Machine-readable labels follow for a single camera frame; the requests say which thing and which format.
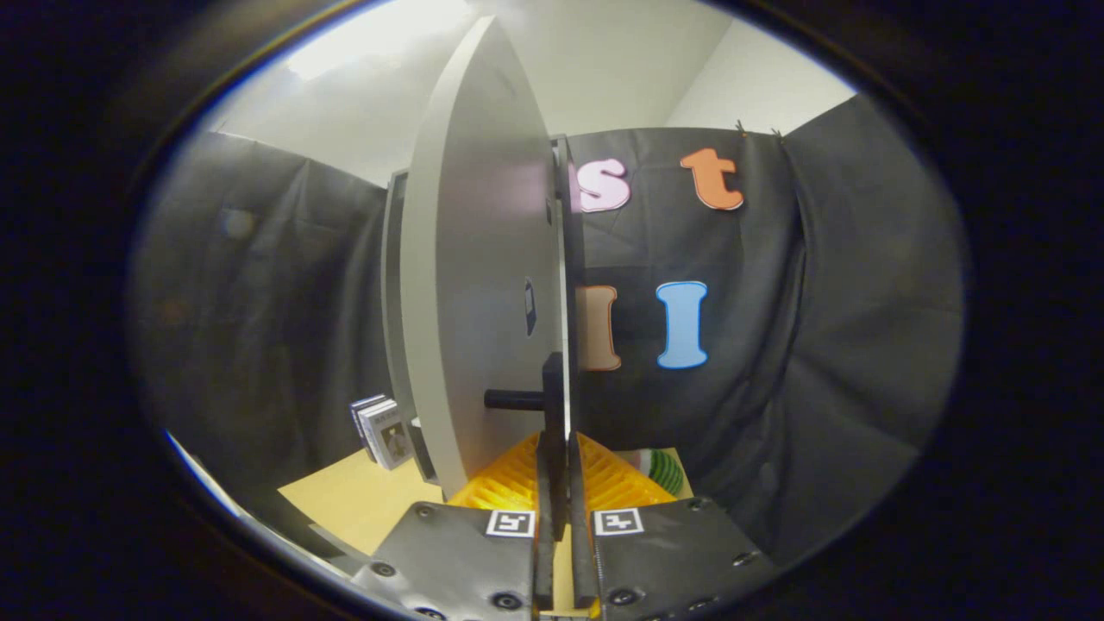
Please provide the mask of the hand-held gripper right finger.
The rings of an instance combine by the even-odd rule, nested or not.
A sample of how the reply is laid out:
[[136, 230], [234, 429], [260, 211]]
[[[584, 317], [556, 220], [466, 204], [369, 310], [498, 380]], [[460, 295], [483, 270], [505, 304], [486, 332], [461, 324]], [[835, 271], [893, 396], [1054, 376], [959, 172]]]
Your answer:
[[675, 498], [623, 457], [567, 442], [569, 610], [583, 620], [705, 620], [781, 567], [714, 499]]

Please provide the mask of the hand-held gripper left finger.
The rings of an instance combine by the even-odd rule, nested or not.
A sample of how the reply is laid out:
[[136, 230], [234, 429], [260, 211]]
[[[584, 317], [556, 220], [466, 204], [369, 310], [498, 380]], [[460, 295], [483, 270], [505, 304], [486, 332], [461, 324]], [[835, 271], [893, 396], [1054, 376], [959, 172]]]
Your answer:
[[532, 434], [449, 502], [411, 504], [351, 582], [437, 620], [537, 620], [555, 601], [546, 443]]

